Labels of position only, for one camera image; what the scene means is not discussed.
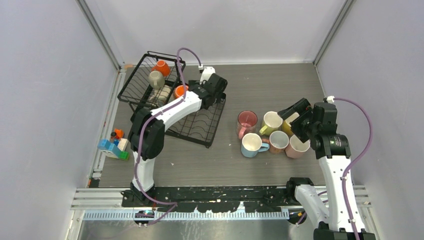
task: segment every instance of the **blue toy block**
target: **blue toy block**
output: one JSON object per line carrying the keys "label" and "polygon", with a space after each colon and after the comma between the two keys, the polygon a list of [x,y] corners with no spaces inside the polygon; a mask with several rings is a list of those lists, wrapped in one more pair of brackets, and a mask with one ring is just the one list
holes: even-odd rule
{"label": "blue toy block", "polygon": [[101,139],[97,145],[97,148],[100,150],[108,150],[111,146],[111,142],[107,139]]}
{"label": "blue toy block", "polygon": [[119,158],[119,156],[121,155],[121,150],[118,148],[117,145],[115,144],[110,144],[108,151],[111,151],[113,154],[115,154],[116,157]]}

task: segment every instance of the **light blue mug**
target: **light blue mug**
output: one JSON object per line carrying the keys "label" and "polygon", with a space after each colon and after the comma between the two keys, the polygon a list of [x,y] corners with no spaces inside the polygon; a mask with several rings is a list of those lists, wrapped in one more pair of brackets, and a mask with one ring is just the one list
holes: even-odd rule
{"label": "light blue mug", "polygon": [[256,133],[248,133],[241,140],[241,153],[247,158],[253,158],[259,152],[270,149],[268,143],[262,143],[261,137]]}

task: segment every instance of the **yellow mug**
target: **yellow mug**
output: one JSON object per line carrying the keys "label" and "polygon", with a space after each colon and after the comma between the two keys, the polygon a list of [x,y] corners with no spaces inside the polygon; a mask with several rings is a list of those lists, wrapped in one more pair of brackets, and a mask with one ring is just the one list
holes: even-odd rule
{"label": "yellow mug", "polygon": [[282,131],[287,134],[287,136],[291,137],[293,136],[292,132],[292,122],[299,117],[299,113],[295,112],[291,116],[289,116],[287,119],[284,120],[282,123]]}
{"label": "yellow mug", "polygon": [[261,135],[271,135],[274,131],[277,131],[281,124],[283,124],[283,119],[275,111],[269,111],[265,113],[262,120],[262,128],[259,133]]}

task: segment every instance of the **orange object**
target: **orange object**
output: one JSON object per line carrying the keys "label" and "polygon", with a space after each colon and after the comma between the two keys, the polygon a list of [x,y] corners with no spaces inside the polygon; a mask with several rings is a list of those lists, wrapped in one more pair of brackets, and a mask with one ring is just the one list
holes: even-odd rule
{"label": "orange object", "polygon": [[[185,85],[185,89],[186,89],[186,91],[188,91],[189,86]],[[177,98],[181,97],[182,95],[184,95],[184,88],[183,88],[183,85],[179,85],[173,91],[173,96],[174,96],[175,99],[177,99]]]}
{"label": "orange object", "polygon": [[164,77],[171,73],[170,66],[168,66],[168,63],[166,63],[164,60],[157,61],[156,66],[154,66],[151,70],[159,71]]}
{"label": "orange object", "polygon": [[116,133],[116,136],[119,137],[119,139],[124,137],[124,131],[122,131],[122,129],[115,128],[114,132]]}

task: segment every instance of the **mug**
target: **mug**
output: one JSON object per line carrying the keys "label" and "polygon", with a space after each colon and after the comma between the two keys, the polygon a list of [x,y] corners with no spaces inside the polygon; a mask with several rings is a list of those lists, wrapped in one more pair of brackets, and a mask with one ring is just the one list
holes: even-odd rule
{"label": "mug", "polygon": [[241,153],[247,158],[253,158],[259,152],[270,149],[268,143],[262,143],[261,137],[256,133],[248,133],[241,140]]}
{"label": "mug", "polygon": [[171,93],[171,88],[167,85],[163,86],[161,89],[155,89],[153,91],[153,96],[151,96],[148,100],[158,107],[162,107],[165,105],[168,96]]}
{"label": "mug", "polygon": [[168,63],[164,60],[157,61],[156,66],[154,66],[151,70],[159,71],[164,77],[168,76],[171,73],[170,66],[168,66]]}
{"label": "mug", "polygon": [[262,128],[259,133],[261,135],[270,135],[283,124],[283,119],[275,112],[269,111],[265,113],[262,121]]}
{"label": "mug", "polygon": [[255,131],[258,116],[252,111],[242,111],[237,117],[237,135],[242,139],[245,134]]}
{"label": "mug", "polygon": [[[185,91],[187,92],[189,90],[189,86],[185,85]],[[183,85],[179,85],[175,88],[175,90],[173,91],[173,97],[175,99],[181,97],[184,95],[184,86]]]}
{"label": "mug", "polygon": [[299,113],[295,112],[282,123],[282,131],[285,132],[289,137],[293,136],[292,122],[299,117]]}
{"label": "mug", "polygon": [[160,71],[152,71],[148,75],[148,82],[154,89],[161,89],[165,86],[165,78]]}
{"label": "mug", "polygon": [[303,156],[310,146],[310,140],[302,142],[296,135],[293,135],[290,137],[290,142],[285,149],[285,154],[289,158],[298,159]]}
{"label": "mug", "polygon": [[271,133],[269,139],[263,139],[269,144],[269,151],[273,154],[279,154],[289,145],[289,136],[283,131],[275,131]]}

